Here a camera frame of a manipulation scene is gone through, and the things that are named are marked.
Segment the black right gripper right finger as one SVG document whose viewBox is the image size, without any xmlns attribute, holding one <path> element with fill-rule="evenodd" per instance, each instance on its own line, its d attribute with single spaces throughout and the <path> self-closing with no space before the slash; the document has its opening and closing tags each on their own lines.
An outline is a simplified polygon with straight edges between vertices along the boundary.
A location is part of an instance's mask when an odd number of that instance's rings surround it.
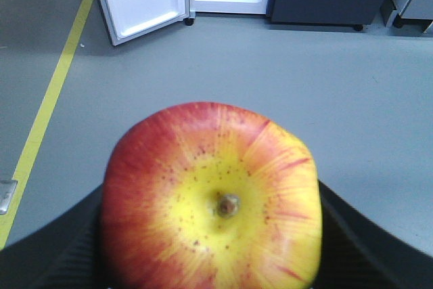
<svg viewBox="0 0 433 289">
<path fill-rule="evenodd" d="M 314 288 L 431 288 L 432 257 L 319 183 L 323 238 Z"/>
</svg>

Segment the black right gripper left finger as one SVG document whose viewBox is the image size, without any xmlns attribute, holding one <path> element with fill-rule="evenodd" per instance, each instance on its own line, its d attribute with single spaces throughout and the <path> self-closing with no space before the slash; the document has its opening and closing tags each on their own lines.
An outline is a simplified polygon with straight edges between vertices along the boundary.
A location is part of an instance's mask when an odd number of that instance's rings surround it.
<svg viewBox="0 0 433 289">
<path fill-rule="evenodd" d="M 102 188 L 1 251 L 2 288 L 104 288 L 99 249 Z"/>
</svg>

